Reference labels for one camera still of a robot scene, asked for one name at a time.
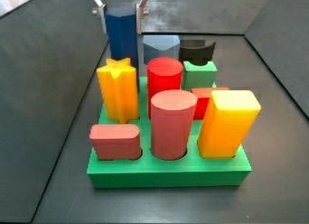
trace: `green block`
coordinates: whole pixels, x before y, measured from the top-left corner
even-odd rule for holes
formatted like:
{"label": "green block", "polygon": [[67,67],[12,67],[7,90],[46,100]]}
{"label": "green block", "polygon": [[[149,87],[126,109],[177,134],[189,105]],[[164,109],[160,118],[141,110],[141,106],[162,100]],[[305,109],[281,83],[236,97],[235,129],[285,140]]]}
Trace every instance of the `green block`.
{"label": "green block", "polygon": [[217,77],[217,65],[214,62],[209,61],[206,65],[196,66],[189,61],[185,61],[184,65],[182,89],[212,88]]}
{"label": "green block", "polygon": [[[91,152],[87,173],[95,188],[180,187],[240,185],[252,171],[243,146],[232,159],[204,159],[197,139],[202,121],[193,121],[186,155],[177,161],[164,161],[152,154],[152,123],[148,117],[148,79],[141,77],[141,119],[132,121],[141,128],[142,158],[137,161],[99,161]],[[117,124],[107,119],[103,107],[99,124]]]}

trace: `red block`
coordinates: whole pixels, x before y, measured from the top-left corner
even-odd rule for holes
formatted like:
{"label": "red block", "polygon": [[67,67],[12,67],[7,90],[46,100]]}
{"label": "red block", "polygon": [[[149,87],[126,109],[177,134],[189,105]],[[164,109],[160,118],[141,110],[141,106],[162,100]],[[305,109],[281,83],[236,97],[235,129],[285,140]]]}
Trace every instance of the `red block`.
{"label": "red block", "polygon": [[177,160],[188,150],[197,97],[185,90],[166,90],[152,99],[152,150],[162,160]]}
{"label": "red block", "polygon": [[212,91],[213,90],[229,90],[229,88],[200,88],[192,89],[192,93],[197,96],[197,108],[193,119],[204,119],[205,112],[208,109],[208,102],[210,99]]}
{"label": "red block", "polygon": [[164,91],[180,89],[184,65],[169,57],[160,57],[148,64],[149,77],[149,117],[152,118],[152,98]]}
{"label": "red block", "polygon": [[95,125],[90,139],[102,161],[137,160],[142,156],[141,129],[136,125]]}

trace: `green base board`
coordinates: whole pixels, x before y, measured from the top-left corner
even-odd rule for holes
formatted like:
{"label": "green base board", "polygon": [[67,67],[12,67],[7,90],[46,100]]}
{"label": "green base board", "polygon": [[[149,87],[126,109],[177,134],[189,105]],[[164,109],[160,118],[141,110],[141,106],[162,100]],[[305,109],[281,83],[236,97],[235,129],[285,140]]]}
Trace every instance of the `green base board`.
{"label": "green base board", "polygon": [[[204,159],[197,138],[202,121],[194,121],[186,155],[177,161],[164,161],[152,154],[152,123],[148,117],[148,78],[141,77],[141,119],[130,121],[141,128],[142,157],[137,161],[99,161],[91,152],[89,176],[95,188],[180,187],[240,185],[252,171],[243,146],[232,159]],[[107,119],[103,107],[99,124],[117,124]]]}

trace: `pink rounded block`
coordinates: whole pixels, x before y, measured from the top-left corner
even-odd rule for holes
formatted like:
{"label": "pink rounded block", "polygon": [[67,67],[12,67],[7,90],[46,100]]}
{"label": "pink rounded block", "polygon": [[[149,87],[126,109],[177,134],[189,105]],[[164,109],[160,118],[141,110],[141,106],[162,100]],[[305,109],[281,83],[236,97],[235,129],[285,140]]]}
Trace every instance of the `pink rounded block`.
{"label": "pink rounded block", "polygon": [[141,129],[136,125],[95,125],[90,139],[102,161],[137,160],[142,156]]}
{"label": "pink rounded block", "polygon": [[153,155],[177,160],[188,150],[197,97],[185,90],[157,93],[152,99]]}

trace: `colored block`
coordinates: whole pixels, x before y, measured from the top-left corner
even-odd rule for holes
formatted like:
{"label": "colored block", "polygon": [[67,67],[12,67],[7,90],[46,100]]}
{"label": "colored block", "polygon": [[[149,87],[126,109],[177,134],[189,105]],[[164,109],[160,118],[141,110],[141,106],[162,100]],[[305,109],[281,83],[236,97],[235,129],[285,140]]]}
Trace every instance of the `colored block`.
{"label": "colored block", "polygon": [[204,66],[213,59],[217,43],[205,46],[205,40],[180,41],[180,61],[190,62],[196,66]]}
{"label": "colored block", "polygon": [[149,117],[152,118],[152,98],[164,91],[180,89],[184,66],[178,60],[160,57],[148,65],[149,77]]}
{"label": "colored block", "polygon": [[107,115],[126,124],[132,119],[140,119],[137,70],[130,66],[130,58],[122,61],[107,59],[106,64],[97,73]]}
{"label": "colored block", "polygon": [[152,98],[152,150],[162,160],[177,160],[188,151],[197,97],[185,90],[166,90]]}
{"label": "colored block", "polygon": [[137,160],[142,156],[141,129],[128,125],[95,125],[90,133],[98,160]]}
{"label": "colored block", "polygon": [[249,90],[214,90],[198,138],[202,158],[231,158],[251,130],[261,105]]}
{"label": "colored block", "polygon": [[[95,188],[180,187],[240,185],[252,166],[240,147],[236,157],[204,159],[200,156],[197,138],[201,120],[193,121],[188,153],[177,161],[162,161],[152,154],[152,121],[148,118],[148,78],[141,77],[141,119],[130,121],[141,128],[142,157],[137,161],[99,161],[91,152],[87,173]],[[103,107],[99,124],[115,124],[106,117]]]}
{"label": "colored block", "polygon": [[204,119],[205,112],[206,112],[206,109],[208,109],[208,103],[209,103],[209,99],[210,99],[213,90],[229,90],[229,88],[198,88],[198,89],[192,89],[192,93],[198,98],[197,108],[196,108],[193,119]]}
{"label": "colored block", "polygon": [[196,66],[188,61],[184,64],[182,89],[212,88],[216,83],[217,65],[212,61],[204,66]]}
{"label": "colored block", "polygon": [[122,6],[107,9],[106,29],[109,33],[111,58],[117,61],[130,58],[132,66],[138,72],[137,82],[140,83],[137,13],[133,7]]}
{"label": "colored block", "polygon": [[180,37],[177,35],[145,35],[144,43],[144,63],[158,57],[180,58]]}

